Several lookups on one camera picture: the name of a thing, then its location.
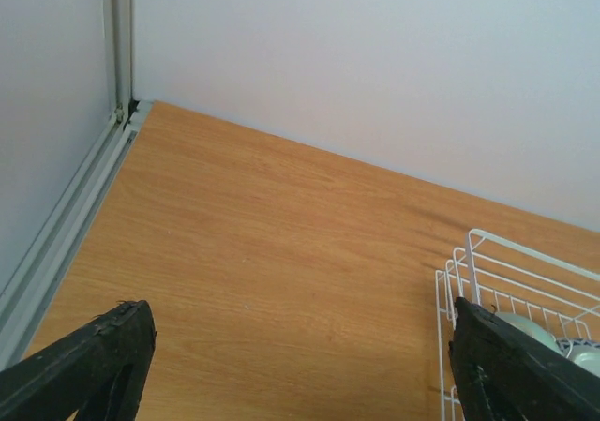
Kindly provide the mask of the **red patterned bowl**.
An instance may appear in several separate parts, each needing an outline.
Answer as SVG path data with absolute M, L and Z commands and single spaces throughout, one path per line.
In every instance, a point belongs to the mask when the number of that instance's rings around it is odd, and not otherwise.
M 576 365 L 600 376 L 600 344 L 585 338 L 558 338 L 557 346 L 563 356 Z

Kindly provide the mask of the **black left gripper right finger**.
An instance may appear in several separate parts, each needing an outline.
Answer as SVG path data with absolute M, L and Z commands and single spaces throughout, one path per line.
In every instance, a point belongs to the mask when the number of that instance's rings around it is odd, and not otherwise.
M 455 299 L 450 365 L 466 420 L 597 420 L 599 378 L 498 315 Z

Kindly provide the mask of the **celadon green ceramic bowl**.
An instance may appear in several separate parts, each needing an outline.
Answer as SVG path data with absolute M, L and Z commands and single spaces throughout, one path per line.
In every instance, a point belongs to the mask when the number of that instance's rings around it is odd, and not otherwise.
M 555 353 L 562 354 L 555 337 L 531 319 L 516 313 L 496 312 L 495 315 L 516 329 L 547 346 Z

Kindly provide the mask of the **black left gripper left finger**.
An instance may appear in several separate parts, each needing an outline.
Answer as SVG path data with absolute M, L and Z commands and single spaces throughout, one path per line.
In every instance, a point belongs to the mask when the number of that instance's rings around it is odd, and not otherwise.
M 133 420 L 156 349 L 147 301 L 126 301 L 1 372 L 3 420 Z

